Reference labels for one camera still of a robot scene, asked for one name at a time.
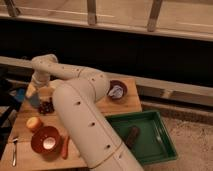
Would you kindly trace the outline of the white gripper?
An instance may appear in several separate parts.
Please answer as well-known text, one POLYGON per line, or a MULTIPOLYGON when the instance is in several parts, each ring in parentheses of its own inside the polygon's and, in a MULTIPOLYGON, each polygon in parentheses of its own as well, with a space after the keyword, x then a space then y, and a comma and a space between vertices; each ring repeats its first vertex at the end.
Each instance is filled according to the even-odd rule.
POLYGON ((25 97, 30 98, 36 92, 36 89, 39 89, 43 86, 47 86, 50 81, 49 74, 41 74, 34 72, 31 78, 31 83, 28 85, 25 97))

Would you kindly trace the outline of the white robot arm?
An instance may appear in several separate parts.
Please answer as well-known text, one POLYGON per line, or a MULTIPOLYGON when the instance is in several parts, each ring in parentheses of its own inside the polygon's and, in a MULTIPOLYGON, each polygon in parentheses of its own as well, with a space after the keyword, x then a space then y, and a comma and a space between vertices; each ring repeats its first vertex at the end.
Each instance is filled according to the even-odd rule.
POLYGON ((53 54, 34 57, 31 66, 35 88, 48 84, 52 76, 60 79, 53 106, 90 171, 144 171, 96 106, 110 88, 104 72, 60 64, 53 54))

